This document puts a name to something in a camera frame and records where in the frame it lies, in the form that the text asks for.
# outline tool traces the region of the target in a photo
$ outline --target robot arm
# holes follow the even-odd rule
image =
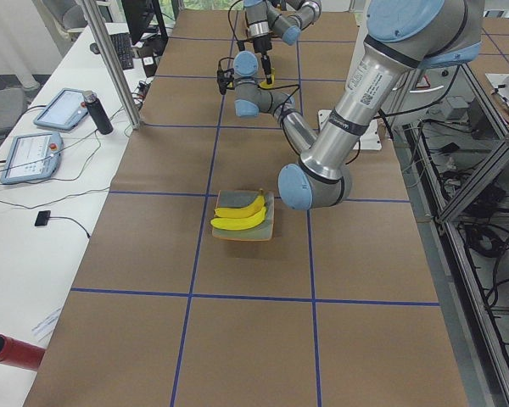
[[[299,154],[298,163],[285,166],[279,174],[283,202],[307,210],[346,198],[351,185],[344,161],[401,75],[473,60],[480,50],[483,11],[484,0],[395,0],[391,4],[372,0],[364,57],[319,135],[289,101],[272,106],[261,103],[269,98],[267,93],[277,99],[276,92],[247,92],[255,71],[245,69],[249,63],[240,53],[234,64],[240,76],[236,79],[237,115],[273,114]]]
[[[285,16],[273,7],[270,0],[244,0],[245,17],[249,30],[249,41],[253,49],[261,55],[262,68],[266,81],[271,84],[271,63],[267,52],[271,50],[273,32],[288,45],[298,41],[301,30],[315,23],[321,15],[321,0],[287,0],[296,13]]]

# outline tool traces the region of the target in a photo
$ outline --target white desk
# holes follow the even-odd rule
[[[109,24],[108,29],[110,33],[127,31],[126,24]],[[71,87],[94,90],[108,115],[121,108],[101,56],[89,51],[89,44],[93,41],[90,30],[85,30],[32,105],[46,104],[60,89]],[[145,79],[141,62],[135,59],[134,64],[134,70],[124,71],[132,90]],[[28,112],[19,121],[0,147],[0,160],[7,156],[12,136],[41,131],[32,124],[39,111]],[[128,143],[125,131],[129,129],[124,111],[119,112],[112,123],[114,131],[98,136],[101,147],[79,179],[0,186],[0,199],[35,206],[70,194],[108,187]],[[64,145],[72,145],[95,128],[92,119],[87,116],[73,131],[61,133]],[[91,135],[64,150],[61,165],[54,176],[75,178],[97,146],[98,140]],[[64,304],[88,239],[83,230],[70,220],[50,220],[47,226],[35,228],[37,212],[50,209],[51,216],[71,217],[92,232],[106,196],[106,192],[95,192],[40,209],[16,209],[0,203],[0,333],[47,347],[50,336],[37,343],[31,329]],[[35,376],[35,372],[0,365],[0,407],[21,406]]]

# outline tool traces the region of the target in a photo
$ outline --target keyboard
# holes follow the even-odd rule
[[[123,70],[131,70],[134,68],[134,58],[132,54],[132,44],[130,42],[130,34],[121,32],[119,34],[111,34],[111,42],[119,57],[120,67]]]

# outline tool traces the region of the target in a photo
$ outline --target blue joint cap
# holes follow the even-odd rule
[[[437,17],[445,0],[372,0],[367,30],[380,42],[399,42],[425,29]]]
[[[282,35],[282,40],[288,45],[294,45],[299,38],[299,35],[302,33],[302,30],[293,25],[292,27],[287,28],[285,33]]]
[[[258,59],[250,51],[242,51],[234,59],[234,73],[239,76],[253,76],[258,71]]]
[[[263,3],[265,0],[243,0],[244,7],[253,7],[256,4]]]
[[[309,210],[313,204],[313,191],[307,175],[297,164],[282,168],[277,181],[282,201],[292,209]]]
[[[257,117],[260,112],[258,106],[249,100],[237,99],[234,103],[237,117]]]
[[[418,69],[425,70],[428,68],[444,68],[446,66],[453,66],[471,62],[477,58],[478,53],[481,51],[481,43],[470,45],[462,49],[453,51],[452,53],[444,53],[432,58],[424,59]]]

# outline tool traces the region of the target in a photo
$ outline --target red cylinder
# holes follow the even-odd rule
[[[44,348],[0,335],[0,363],[37,371],[42,363]]]

